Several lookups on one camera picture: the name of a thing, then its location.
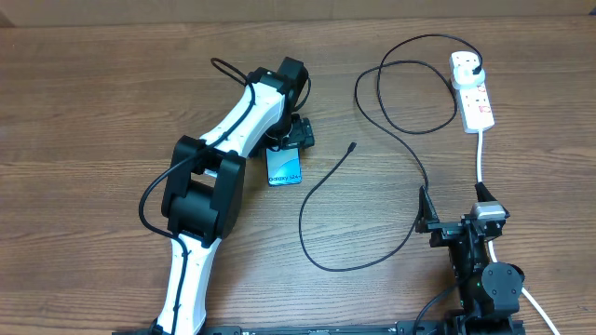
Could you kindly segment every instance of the wooden tabletop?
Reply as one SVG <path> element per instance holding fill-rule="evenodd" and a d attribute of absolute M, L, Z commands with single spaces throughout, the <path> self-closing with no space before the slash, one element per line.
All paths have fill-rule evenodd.
<path fill-rule="evenodd" d="M 591 17 L 226 23 L 0 30 L 0 333 L 108 334 L 146 327 L 169 279 L 169 240 L 137 216 L 142 191 L 169 165 L 176 140 L 198 137 L 230 111 L 242 87 L 210 66 L 249 72 L 302 60 L 312 93 L 301 111 L 317 144 L 304 180 L 270 188 L 262 159 L 247 167 L 244 202 L 223 241 L 207 297 L 209 325 L 388 324 L 413 319 L 453 283 L 446 248 L 415 234 L 394 257 L 352 273 L 320 271 L 297 223 L 311 187 L 358 147 L 311 197 L 305 241 L 331 267 L 372 261 L 404 237 L 417 211 L 419 169 L 368 123 L 354 82 L 408 37 L 455 34 L 482 53 L 496 126 L 485 134 L 484 180 L 511 212 L 496 240 L 501 261 L 563 334 L 596 332 L 596 20 Z M 392 60 L 425 60 L 449 74 L 454 41 L 428 38 Z M 389 115 L 410 129 L 446 120 L 453 102 L 426 68 L 385 71 Z M 361 100 L 387 125 L 373 77 Z M 476 136 L 460 116 L 423 136 L 417 152 L 445 220 L 476 201 Z M 159 214 L 163 187 L 147 204 Z M 454 294 L 427 314 L 457 307 Z M 530 334 L 547 334 L 520 298 Z"/>

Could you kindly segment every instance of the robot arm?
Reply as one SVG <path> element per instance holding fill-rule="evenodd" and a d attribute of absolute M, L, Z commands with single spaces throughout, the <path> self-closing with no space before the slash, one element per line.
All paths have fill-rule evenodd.
<path fill-rule="evenodd" d="M 225 141 L 208 147 L 245 113 L 251 102 L 249 87 L 236 107 L 212 131 L 199 140 L 183 136 L 174 148 L 172 166 L 202 151 L 193 164 L 185 164 L 169 174 L 161 207 L 162 214 L 168 218 L 168 230 L 186 245 L 188 259 L 180 304 L 175 306 L 183 272 L 183 250 L 172 240 L 166 302 L 148 334 L 172 334 L 176 320 L 175 334 L 195 335 L 205 323 L 210 270 L 217 247 L 236 223 L 246 159 L 265 147 L 286 150 L 314 145 L 308 119 L 292 113 L 308 80 L 304 65 L 286 58 L 276 73 L 259 68 L 248 78 L 255 91 L 255 104 Z M 216 178 L 215 185 L 193 181 L 192 173 Z"/>

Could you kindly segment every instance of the white cord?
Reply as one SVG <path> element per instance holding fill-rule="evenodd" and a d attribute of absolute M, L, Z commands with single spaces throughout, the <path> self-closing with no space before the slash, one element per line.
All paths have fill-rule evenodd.
<path fill-rule="evenodd" d="M 493 262 L 497 262 L 496 255 L 494 254 L 493 241 L 489 241 L 488 242 L 488 252 L 491 255 L 491 260 Z M 538 301 L 536 301 L 534 299 L 534 297 L 532 297 L 532 295 L 530 294 L 530 292 L 527 289 L 525 289 L 525 288 L 521 288 L 521 293 L 528 299 L 528 301 L 540 313 L 540 316 L 542 316 L 542 318 L 547 322 L 547 325 L 549 325 L 549 328 L 552 331 L 552 333 L 555 334 L 555 335 L 560 335 L 560 333 L 557 330 L 557 328 L 555 327 L 555 325 L 552 323 L 552 321 L 550 321 L 550 318 L 547 315 L 547 313 L 542 309 L 542 307 L 540 307 L 540 305 L 538 304 Z"/>
<path fill-rule="evenodd" d="M 476 151 L 476 178 L 482 182 L 482 130 L 478 131 L 478 150 Z"/>
<path fill-rule="evenodd" d="M 476 152 L 476 177 L 478 182 L 482 182 L 482 130 L 478 132 L 478 151 Z M 491 261 L 498 262 L 496 259 L 496 254 L 494 253 L 494 244 L 493 241 L 488 242 L 488 253 L 491 256 Z M 521 288 L 521 293 L 526 297 L 526 299 L 534 306 L 534 308 L 540 313 L 540 316 L 547 322 L 549 325 L 550 330 L 555 335 L 560 335 L 559 331 L 555 327 L 555 325 L 550 321 L 549 316 L 547 313 L 540 307 L 538 301 L 532 297 L 530 292 L 525 289 Z"/>

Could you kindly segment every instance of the wood grain surface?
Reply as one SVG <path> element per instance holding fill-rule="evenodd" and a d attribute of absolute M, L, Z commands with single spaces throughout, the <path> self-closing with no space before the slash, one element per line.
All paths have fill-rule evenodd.
<path fill-rule="evenodd" d="M 208 324 L 243 327 L 387 324 L 413 319 L 453 283 L 447 249 L 415 234 L 372 268 L 321 272 L 297 234 L 300 205 L 358 147 L 305 209 L 305 241 L 328 266 L 374 260 L 404 237 L 417 210 L 419 170 L 369 124 L 354 82 L 398 42 L 456 34 L 484 56 L 496 127 L 485 135 L 484 179 L 512 216 L 496 241 L 563 334 L 596 333 L 596 20 L 591 17 L 219 23 L 0 30 L 0 333 L 109 334 L 146 327 L 161 311 L 169 241 L 142 228 L 142 191 L 169 165 L 183 134 L 199 136 L 236 104 L 241 87 L 209 64 L 249 72 L 305 62 L 313 88 L 301 111 L 317 145 L 304 180 L 269 188 L 251 160 L 234 232 L 211 274 Z M 426 39 L 390 59 L 449 73 L 456 42 Z M 453 102 L 426 68 L 382 79 L 390 116 L 411 129 L 445 120 Z M 362 81 L 360 98 L 386 125 Z M 460 117 L 441 131 L 404 135 L 424 162 L 444 220 L 475 202 L 476 136 Z M 163 188 L 150 197 L 159 214 Z M 427 318 L 454 308 L 457 298 Z M 521 298 L 528 333 L 548 328 Z"/>

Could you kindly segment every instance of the light blue package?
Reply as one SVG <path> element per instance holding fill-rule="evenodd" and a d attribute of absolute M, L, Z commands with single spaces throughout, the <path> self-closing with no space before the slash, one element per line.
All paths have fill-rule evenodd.
<path fill-rule="evenodd" d="M 278 152 L 266 150 L 267 177 L 270 186 L 292 185 L 302 181 L 298 150 L 298 148 Z"/>

